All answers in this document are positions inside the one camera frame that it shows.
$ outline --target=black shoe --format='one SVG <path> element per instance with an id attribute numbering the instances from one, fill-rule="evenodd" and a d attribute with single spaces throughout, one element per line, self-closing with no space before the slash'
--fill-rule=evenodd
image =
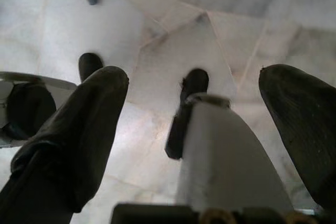
<path id="1" fill-rule="evenodd" d="M 206 92 L 209 85 L 209 76 L 207 72 L 200 68 L 191 70 L 188 75 L 183 78 L 181 83 L 182 91 L 180 102 L 183 104 L 187 97 L 191 94 Z"/>
<path id="2" fill-rule="evenodd" d="M 84 82 L 90 75 L 103 67 L 100 57 L 91 52 L 83 54 L 79 58 L 78 68 L 81 82 Z"/>
<path id="3" fill-rule="evenodd" d="M 192 106 L 186 104 L 185 100 L 191 94 L 206 92 L 208 84 L 209 76 L 207 72 L 202 69 L 193 69 L 183 79 L 181 84 L 180 107 L 177 115 L 173 119 L 165 146 L 165 151 L 169 158 L 182 158 L 185 133 L 192 111 Z"/>
<path id="4" fill-rule="evenodd" d="M 336 89 L 286 65 L 263 68 L 259 88 L 308 192 L 336 209 Z"/>

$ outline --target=black boot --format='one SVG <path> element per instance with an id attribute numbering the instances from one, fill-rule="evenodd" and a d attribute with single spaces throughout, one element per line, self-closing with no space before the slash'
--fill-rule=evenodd
<path id="1" fill-rule="evenodd" d="M 81 82 L 84 82 L 90 75 L 103 67 L 100 57 L 94 53 L 83 54 L 78 61 L 78 69 Z"/>
<path id="2" fill-rule="evenodd" d="M 186 104 L 185 101 L 191 94 L 206 92 L 208 84 L 209 77 L 203 69 L 193 69 L 183 79 L 179 110 L 173 119 L 165 147 L 168 157 L 172 159 L 182 157 L 184 137 L 192 110 L 191 105 Z"/>
<path id="3" fill-rule="evenodd" d="M 336 209 L 336 89 L 286 65 L 263 68 L 259 88 L 310 195 Z"/>

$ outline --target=marble floor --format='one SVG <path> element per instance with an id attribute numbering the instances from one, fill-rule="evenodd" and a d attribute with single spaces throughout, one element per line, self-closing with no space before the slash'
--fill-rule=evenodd
<path id="1" fill-rule="evenodd" d="M 181 78 L 209 72 L 257 135 L 297 208 L 314 208 L 258 91 L 263 66 L 286 63 L 336 86 L 336 0 L 0 0 L 0 71 L 79 84 L 99 54 L 130 77 L 106 174 L 71 223 L 108 223 L 119 201 L 173 202 L 180 163 L 163 150 Z M 16 148 L 0 150 L 0 187 Z"/>

